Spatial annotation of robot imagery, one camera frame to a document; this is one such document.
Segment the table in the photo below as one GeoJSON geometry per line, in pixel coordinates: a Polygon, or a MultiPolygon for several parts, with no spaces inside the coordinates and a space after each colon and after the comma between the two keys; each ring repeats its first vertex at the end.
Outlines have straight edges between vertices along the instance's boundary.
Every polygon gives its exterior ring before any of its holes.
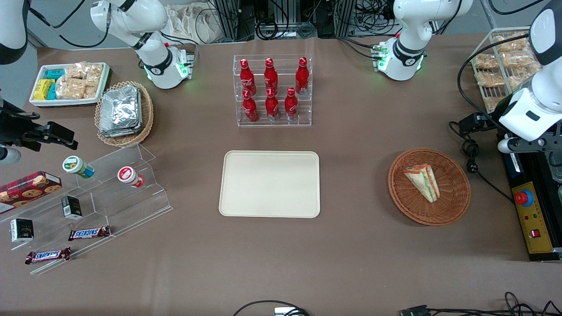
{"type": "MultiPolygon", "coordinates": [[[[0,243],[0,314],[232,315],[250,301],[278,299],[322,316],[395,315],[420,304],[504,308],[505,291],[541,308],[559,299],[560,266],[527,262],[515,209],[478,177],[469,175],[469,210],[445,227],[414,223],[387,189],[391,162],[413,147],[435,148],[465,164],[461,139],[447,122],[472,112],[455,78],[483,36],[435,36],[422,69],[407,82],[374,73],[365,57],[336,40],[202,46],[193,79],[169,91],[148,81],[132,49],[40,49],[40,65],[104,61],[114,71],[112,84],[134,80],[148,89],[155,122],[143,144],[157,156],[156,179],[174,210],[41,276],[28,275],[24,258],[0,243]],[[312,127],[237,127],[233,55],[271,52],[313,54],[312,127]],[[221,170],[230,150],[315,151],[320,215],[220,215],[221,170]]],[[[477,100],[472,76],[467,70],[463,84],[477,100]]],[[[0,166],[2,183],[39,169],[61,173],[70,154],[94,160],[115,150],[97,139],[92,107],[26,109],[76,131],[80,146],[25,150],[19,164],[0,166]]],[[[508,192],[493,132],[475,138],[481,172],[508,192]]],[[[272,314],[271,305],[244,313],[272,314]]]]}

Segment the red bottle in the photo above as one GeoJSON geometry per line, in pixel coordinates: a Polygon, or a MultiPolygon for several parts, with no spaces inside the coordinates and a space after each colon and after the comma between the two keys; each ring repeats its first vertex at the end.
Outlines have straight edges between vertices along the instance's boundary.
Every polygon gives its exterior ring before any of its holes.
{"type": "Polygon", "coordinates": [[[252,99],[250,91],[244,90],[242,92],[244,101],[242,102],[242,107],[244,108],[244,113],[250,122],[256,122],[260,119],[260,114],[257,112],[256,101],[252,99]]]}
{"type": "Polygon", "coordinates": [[[296,121],[298,119],[298,99],[294,96],[294,88],[290,87],[287,89],[287,97],[285,98],[285,114],[287,115],[287,120],[296,121]]]}
{"type": "Polygon", "coordinates": [[[279,101],[277,101],[273,89],[267,89],[266,93],[268,97],[265,99],[265,110],[268,112],[268,120],[276,122],[279,120],[279,101]]]}
{"type": "Polygon", "coordinates": [[[265,60],[265,88],[272,89],[275,95],[277,95],[277,84],[279,80],[277,79],[277,71],[273,67],[273,59],[268,58],[265,60]]]}
{"type": "Polygon", "coordinates": [[[242,68],[240,71],[242,87],[244,87],[244,90],[248,90],[251,96],[255,96],[257,91],[256,82],[254,81],[252,70],[248,67],[248,61],[245,59],[240,60],[240,66],[242,68]]]}
{"type": "Polygon", "coordinates": [[[301,57],[298,60],[298,69],[296,74],[297,84],[295,85],[296,91],[299,95],[308,94],[309,92],[309,68],[306,66],[308,60],[301,57]]]}

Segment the snickers bar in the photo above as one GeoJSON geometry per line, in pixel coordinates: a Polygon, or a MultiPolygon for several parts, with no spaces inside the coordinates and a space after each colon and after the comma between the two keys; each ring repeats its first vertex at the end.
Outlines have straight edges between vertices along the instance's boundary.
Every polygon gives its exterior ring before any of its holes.
{"type": "Polygon", "coordinates": [[[32,251],[29,253],[27,258],[25,258],[25,264],[38,263],[38,262],[57,260],[57,259],[69,260],[70,247],[57,251],[46,251],[46,252],[32,251]]]}
{"type": "Polygon", "coordinates": [[[107,237],[109,235],[111,235],[111,231],[109,229],[109,226],[91,228],[91,229],[83,229],[81,231],[70,231],[69,241],[72,241],[74,239],[107,237]]]}

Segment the small black box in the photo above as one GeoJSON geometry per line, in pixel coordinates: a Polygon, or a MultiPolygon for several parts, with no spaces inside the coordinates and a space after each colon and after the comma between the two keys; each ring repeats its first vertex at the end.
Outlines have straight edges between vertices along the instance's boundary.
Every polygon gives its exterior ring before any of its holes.
{"type": "Polygon", "coordinates": [[[31,241],[33,239],[33,221],[27,218],[15,218],[10,221],[12,242],[31,241]]]}
{"type": "Polygon", "coordinates": [[[65,217],[69,219],[81,219],[82,209],[80,208],[80,200],[72,196],[65,196],[61,199],[62,210],[65,217]]]}

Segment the brown wicker basket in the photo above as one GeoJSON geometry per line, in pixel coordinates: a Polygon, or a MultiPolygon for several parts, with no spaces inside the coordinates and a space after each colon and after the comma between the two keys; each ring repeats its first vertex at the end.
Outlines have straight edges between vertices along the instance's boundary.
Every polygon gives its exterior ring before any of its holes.
{"type": "MultiPolygon", "coordinates": [[[[126,147],[132,143],[142,142],[150,133],[150,130],[152,129],[152,123],[154,122],[154,108],[152,106],[152,100],[150,99],[150,96],[148,95],[148,92],[146,91],[145,87],[143,87],[140,83],[130,82],[130,81],[120,82],[115,85],[112,85],[107,90],[109,91],[109,90],[120,89],[126,85],[133,85],[140,90],[141,93],[140,106],[142,108],[142,122],[144,127],[141,130],[141,132],[138,134],[131,134],[131,135],[125,135],[119,137],[105,137],[98,132],[98,138],[101,139],[102,142],[117,147],[126,147]]],[[[99,130],[100,108],[101,108],[101,100],[99,100],[98,104],[96,105],[96,115],[94,117],[94,124],[96,125],[98,130],[99,130]]]]}
{"type": "Polygon", "coordinates": [[[409,218],[431,226],[454,223],[470,203],[470,184],[459,164],[441,151],[415,148],[400,154],[388,172],[388,189],[394,203],[409,218]],[[414,187],[403,171],[409,166],[429,164],[441,196],[430,203],[414,187]]]}

